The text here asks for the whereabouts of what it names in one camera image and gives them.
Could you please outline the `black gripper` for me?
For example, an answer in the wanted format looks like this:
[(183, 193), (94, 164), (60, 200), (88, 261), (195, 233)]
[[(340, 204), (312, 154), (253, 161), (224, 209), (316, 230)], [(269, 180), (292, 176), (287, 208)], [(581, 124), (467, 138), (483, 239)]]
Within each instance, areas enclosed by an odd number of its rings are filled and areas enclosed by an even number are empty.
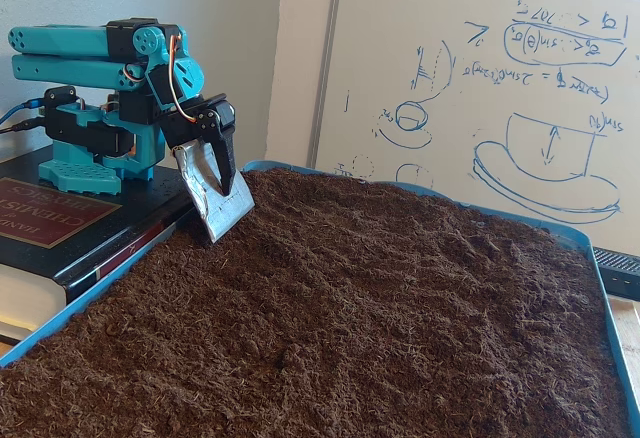
[(171, 111), (160, 116), (160, 127), (166, 143), (174, 148), (179, 173), (215, 243), (254, 207), (251, 192), (236, 171), (235, 111), (225, 94), (209, 99), (198, 96), (182, 105), (192, 121)]

